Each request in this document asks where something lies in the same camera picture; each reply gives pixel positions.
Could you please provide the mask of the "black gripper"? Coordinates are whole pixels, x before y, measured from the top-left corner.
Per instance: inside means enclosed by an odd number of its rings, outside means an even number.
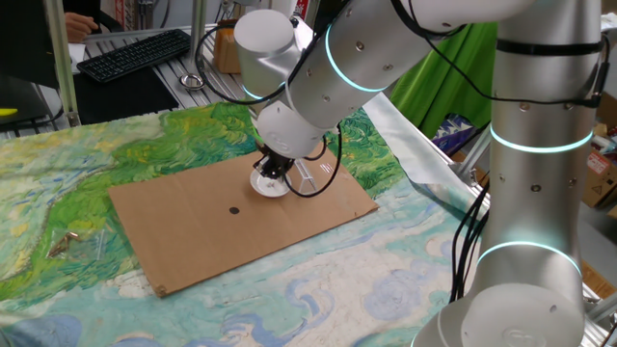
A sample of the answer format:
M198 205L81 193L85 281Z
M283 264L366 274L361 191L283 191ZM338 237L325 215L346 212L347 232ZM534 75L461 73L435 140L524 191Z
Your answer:
M276 152L271 152L266 157L254 163L255 171L263 177L285 181L288 177L288 169L285 168L290 168L294 164L294 159L281 156Z

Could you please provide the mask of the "person's bare hand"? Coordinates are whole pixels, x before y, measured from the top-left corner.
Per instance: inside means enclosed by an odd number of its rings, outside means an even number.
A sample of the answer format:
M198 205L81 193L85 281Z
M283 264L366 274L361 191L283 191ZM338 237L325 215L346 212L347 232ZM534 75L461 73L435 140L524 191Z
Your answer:
M99 29L92 17L78 13L65 13L65 23L69 43L80 43Z

